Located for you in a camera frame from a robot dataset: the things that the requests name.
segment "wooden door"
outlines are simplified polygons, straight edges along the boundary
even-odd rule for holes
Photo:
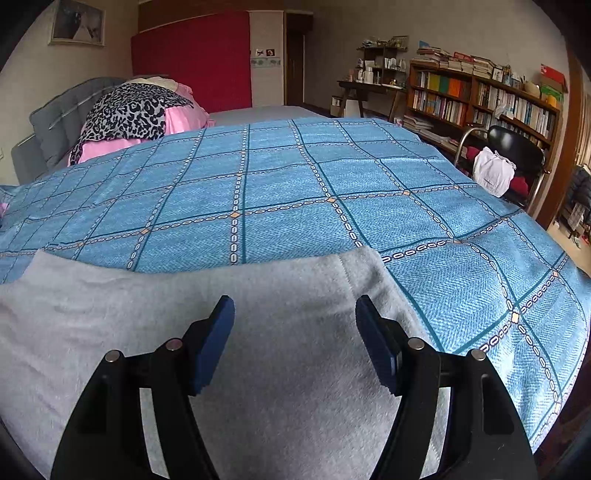
[[[301,106],[304,103],[304,34],[287,31],[287,81],[286,105]]]
[[[551,168],[556,169],[556,172],[550,183],[550,188],[544,199],[544,203],[535,219],[535,221],[545,230],[548,229],[552,220],[554,220],[558,214],[566,190],[569,188],[577,154],[579,130],[582,126],[583,73],[581,64],[568,46],[566,48],[566,53],[569,58],[570,76],[569,115],[566,121],[566,131],[564,133],[560,158],[556,165],[551,166]],[[558,135],[556,135],[555,142],[558,143]]]

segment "blue plaid bedspread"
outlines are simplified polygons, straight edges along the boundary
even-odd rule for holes
[[[587,347],[587,275],[522,210],[387,122],[304,118],[187,132],[2,196],[3,282],[39,248],[155,273],[370,245],[432,345],[488,353],[533,448]]]

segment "metal screw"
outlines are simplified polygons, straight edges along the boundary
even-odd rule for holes
[[[425,348],[425,342],[423,342],[420,338],[412,337],[408,339],[408,346],[413,350],[422,350]]]
[[[180,338],[171,338],[166,342],[166,350],[174,352],[183,346],[183,341]]]
[[[479,362],[486,358],[486,353],[484,353],[479,348],[473,348],[470,353],[472,354],[472,358],[474,360],[478,360]]]
[[[107,354],[105,355],[105,360],[107,360],[111,364],[111,363],[119,360],[120,356],[121,356],[121,354],[119,353],[118,350],[111,350],[111,351],[107,352]]]

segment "white cloth bag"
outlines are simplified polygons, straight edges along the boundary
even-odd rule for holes
[[[501,157],[498,152],[492,152],[484,147],[474,161],[474,180],[488,193],[501,197],[508,189],[516,166],[508,158]]]

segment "red box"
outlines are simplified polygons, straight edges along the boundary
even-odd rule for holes
[[[542,72],[543,75],[546,75],[549,79],[552,79],[555,82],[558,82],[559,84],[561,84],[564,91],[566,93],[568,93],[569,90],[566,86],[566,78],[564,78],[564,75],[562,73],[560,73],[558,70],[554,70],[552,67],[548,67],[547,65],[544,65],[544,64],[542,64],[540,71]]]

